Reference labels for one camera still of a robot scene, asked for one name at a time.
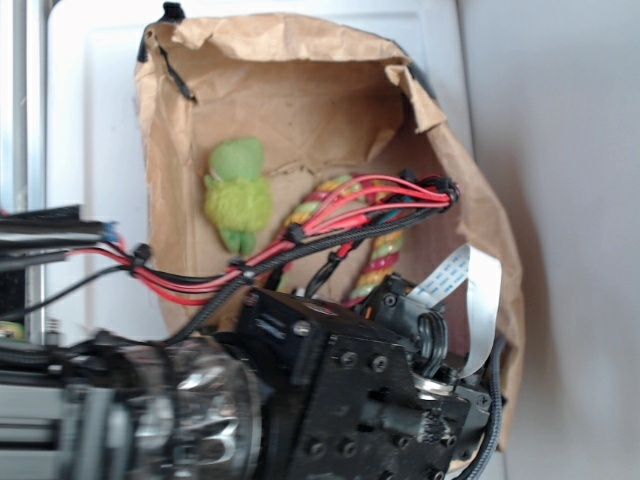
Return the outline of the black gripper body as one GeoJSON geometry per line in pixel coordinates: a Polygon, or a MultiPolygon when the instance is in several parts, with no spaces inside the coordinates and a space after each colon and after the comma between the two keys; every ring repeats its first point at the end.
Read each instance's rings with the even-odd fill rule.
{"type": "Polygon", "coordinates": [[[254,288],[236,346],[258,377],[259,479],[477,479],[493,452],[481,374],[448,358],[440,308],[386,277],[354,308],[254,288]]]}

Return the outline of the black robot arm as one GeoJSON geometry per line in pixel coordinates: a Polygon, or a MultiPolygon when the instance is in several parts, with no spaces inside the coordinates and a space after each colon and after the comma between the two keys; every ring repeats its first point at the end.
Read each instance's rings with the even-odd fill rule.
{"type": "Polygon", "coordinates": [[[289,227],[163,341],[1,343],[5,479],[477,479],[501,431],[502,268],[469,246],[356,309],[255,286],[427,218],[289,227]]]}

